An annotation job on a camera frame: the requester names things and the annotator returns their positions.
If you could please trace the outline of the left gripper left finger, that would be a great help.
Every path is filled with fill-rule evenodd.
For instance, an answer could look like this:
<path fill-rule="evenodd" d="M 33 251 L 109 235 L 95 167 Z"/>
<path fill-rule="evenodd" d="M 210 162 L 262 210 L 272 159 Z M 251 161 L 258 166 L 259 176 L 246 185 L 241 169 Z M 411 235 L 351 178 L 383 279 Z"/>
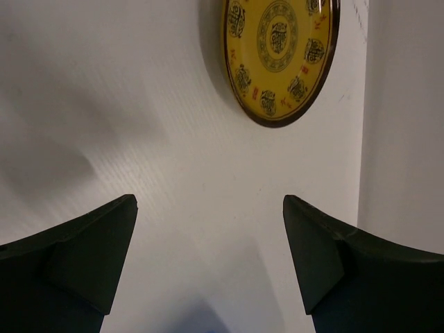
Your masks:
<path fill-rule="evenodd" d="M 126 194 L 1 246 L 2 332 L 100 332 L 137 219 Z"/>

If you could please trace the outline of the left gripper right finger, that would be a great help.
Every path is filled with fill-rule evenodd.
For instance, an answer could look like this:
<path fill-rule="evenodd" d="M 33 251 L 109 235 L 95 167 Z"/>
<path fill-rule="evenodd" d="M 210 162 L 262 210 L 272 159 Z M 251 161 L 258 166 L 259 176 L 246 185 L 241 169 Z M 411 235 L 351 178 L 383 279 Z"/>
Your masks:
<path fill-rule="evenodd" d="M 317 332 L 442 332 L 443 256 L 376 237 L 294 195 L 284 226 Z"/>

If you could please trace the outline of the yellow patterned plate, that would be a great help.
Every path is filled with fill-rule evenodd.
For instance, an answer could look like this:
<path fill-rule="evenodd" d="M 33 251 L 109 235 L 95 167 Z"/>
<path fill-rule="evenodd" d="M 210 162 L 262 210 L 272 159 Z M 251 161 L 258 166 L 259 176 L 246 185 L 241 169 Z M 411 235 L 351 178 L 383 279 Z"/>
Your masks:
<path fill-rule="evenodd" d="M 340 1 L 221 4 L 223 66 L 241 109 L 267 128 L 297 121 L 327 80 L 339 37 Z"/>

